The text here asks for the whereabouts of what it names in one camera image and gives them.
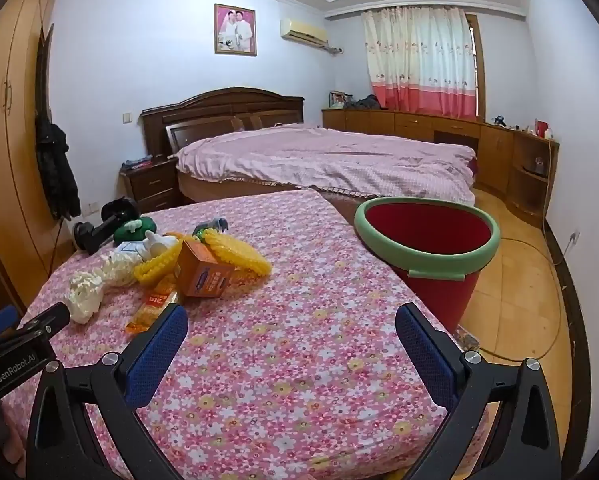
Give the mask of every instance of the orange box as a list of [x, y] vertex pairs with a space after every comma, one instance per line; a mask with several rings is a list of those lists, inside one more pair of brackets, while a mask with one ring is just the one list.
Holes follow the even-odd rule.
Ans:
[[233, 271], [234, 266], [218, 262], [203, 243], [186, 240], [174, 274], [177, 287], [184, 296], [218, 298]]

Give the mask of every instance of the nightstand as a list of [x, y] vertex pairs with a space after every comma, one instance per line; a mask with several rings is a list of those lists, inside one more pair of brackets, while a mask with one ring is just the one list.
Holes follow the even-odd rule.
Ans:
[[176, 164], [176, 158], [159, 157], [153, 159], [150, 166], [119, 171], [126, 192], [135, 199], [142, 213], [183, 205]]

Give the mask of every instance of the air conditioner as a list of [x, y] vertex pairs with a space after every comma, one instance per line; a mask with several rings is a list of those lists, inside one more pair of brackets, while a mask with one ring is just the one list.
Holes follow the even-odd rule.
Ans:
[[313, 27], [289, 18], [281, 20], [281, 37], [285, 40], [299, 41], [319, 48], [328, 47], [328, 36], [323, 28]]

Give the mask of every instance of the pink bedspread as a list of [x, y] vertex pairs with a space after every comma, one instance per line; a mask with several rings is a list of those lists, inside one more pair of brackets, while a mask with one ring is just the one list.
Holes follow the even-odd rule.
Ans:
[[[156, 212], [160, 231], [230, 221], [274, 265], [263, 282], [237, 280], [218, 300], [188, 308], [188, 337], [152, 403], [138, 414], [187, 479], [359, 479], [417, 459], [446, 411], [433, 404], [395, 335], [397, 307], [415, 301], [441, 324], [353, 228], [312, 190], [231, 198]], [[60, 301], [69, 277], [97, 256], [56, 270], [25, 320]], [[112, 290], [85, 326], [53, 340], [65, 366], [96, 362], [129, 342], [138, 286]], [[38, 377], [4, 399], [26, 435]], [[110, 464], [128, 476], [96, 409]], [[479, 442], [465, 462], [476, 458]]]
[[208, 182], [255, 180], [363, 196], [420, 196], [473, 205], [467, 146], [287, 124], [193, 142], [182, 173]]

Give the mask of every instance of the trash can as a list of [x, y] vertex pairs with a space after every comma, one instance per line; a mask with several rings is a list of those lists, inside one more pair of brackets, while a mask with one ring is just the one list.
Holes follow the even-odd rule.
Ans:
[[427, 198], [368, 200], [357, 209], [355, 229], [450, 333], [500, 243], [488, 213]]

